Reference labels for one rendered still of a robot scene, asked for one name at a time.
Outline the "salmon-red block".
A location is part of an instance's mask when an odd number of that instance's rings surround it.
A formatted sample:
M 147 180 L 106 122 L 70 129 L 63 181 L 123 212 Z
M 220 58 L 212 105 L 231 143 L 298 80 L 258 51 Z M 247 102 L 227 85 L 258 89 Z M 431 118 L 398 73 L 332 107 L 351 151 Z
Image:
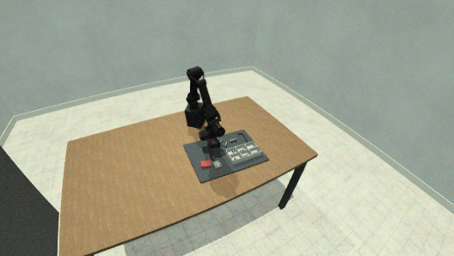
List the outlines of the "salmon-red block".
M 210 161 L 202 161 L 200 162 L 201 164 L 201 168 L 211 168 L 212 165 L 211 165 L 211 160 Z

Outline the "white divided parts tray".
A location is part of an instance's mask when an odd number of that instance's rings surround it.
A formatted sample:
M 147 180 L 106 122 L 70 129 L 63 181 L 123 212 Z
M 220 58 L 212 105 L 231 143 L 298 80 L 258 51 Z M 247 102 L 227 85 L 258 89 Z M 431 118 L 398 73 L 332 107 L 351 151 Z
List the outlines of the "white divided parts tray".
M 239 151 L 241 149 L 244 149 L 244 150 Z M 232 150 L 235 151 L 234 154 L 232 154 Z M 259 152 L 257 152 L 257 151 L 259 151 Z M 257 153 L 254 153 L 254 152 L 257 152 Z M 254 154 L 252 154 L 252 153 L 254 153 Z M 251 159 L 251 158 L 254 158 L 254 157 L 257 157 L 257 156 L 261 155 L 261 150 L 254 143 L 254 141 L 252 141 L 252 142 L 249 142 L 249 143 L 244 143 L 244 144 L 241 144 L 241 145 L 226 149 L 225 154 L 227 155 L 227 157 L 229 158 L 230 162 L 233 165 L 233 164 L 236 164 L 238 162 L 243 162 L 243 161 L 246 161 L 248 159 Z M 246 155 L 246 154 L 248 154 L 248 155 L 243 157 L 243 155 Z M 238 159 L 234 160 L 234 158 L 238 158 Z

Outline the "white mounting bracket with four holes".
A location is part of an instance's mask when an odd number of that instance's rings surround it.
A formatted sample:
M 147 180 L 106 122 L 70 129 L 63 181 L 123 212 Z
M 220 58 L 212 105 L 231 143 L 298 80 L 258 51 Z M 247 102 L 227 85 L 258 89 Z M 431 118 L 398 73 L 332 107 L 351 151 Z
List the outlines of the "white mounting bracket with four holes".
M 221 165 L 221 163 L 220 163 L 219 161 L 213 162 L 212 165 L 214 166 L 214 168 L 215 168 L 216 170 L 222 168 L 222 165 Z

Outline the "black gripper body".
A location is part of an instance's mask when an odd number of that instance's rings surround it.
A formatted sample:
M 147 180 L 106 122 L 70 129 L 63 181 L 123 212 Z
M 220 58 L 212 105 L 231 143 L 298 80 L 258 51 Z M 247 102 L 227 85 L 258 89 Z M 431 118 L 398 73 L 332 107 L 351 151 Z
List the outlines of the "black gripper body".
M 205 127 L 205 130 L 206 129 L 208 129 L 207 126 Z M 216 134 L 210 129 L 208 129 L 208 132 L 210 132 L 210 137 L 211 137 L 211 139 L 210 139 L 211 141 L 209 142 L 210 148 L 212 149 L 212 148 L 220 147 L 220 142 L 219 142 L 219 140 L 217 140 Z

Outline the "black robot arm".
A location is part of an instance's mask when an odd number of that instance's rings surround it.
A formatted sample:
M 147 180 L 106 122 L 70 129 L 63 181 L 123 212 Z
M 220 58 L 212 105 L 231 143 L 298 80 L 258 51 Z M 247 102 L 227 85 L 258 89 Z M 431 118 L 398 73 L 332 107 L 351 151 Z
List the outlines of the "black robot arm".
M 199 67 L 193 67 L 187 70 L 187 77 L 190 80 L 190 92 L 187 94 L 187 103 L 191 111 L 199 109 L 198 101 L 200 101 L 200 96 L 204 104 L 204 117 L 207 122 L 208 129 L 212 130 L 217 137 L 221 137 L 225 134 L 225 129 L 219 124 L 221 117 L 218 113 L 218 110 L 213 106 L 207 86 L 206 80 L 204 78 L 204 71 Z M 203 79 L 200 79 L 203 76 Z M 200 80 L 199 80 L 200 79 Z M 197 81 L 198 80 L 198 81 Z M 199 93 L 198 93 L 199 88 Z M 201 93 L 200 93 L 201 92 Z M 198 93 L 198 94 L 197 94 Z M 190 106 L 191 105 L 191 106 Z M 216 119 L 216 117 L 218 117 Z M 220 127 L 221 126 L 221 127 Z M 203 130 L 199 132 L 199 138 L 202 141 L 205 141 L 207 138 L 211 139 L 210 132 L 208 130 Z

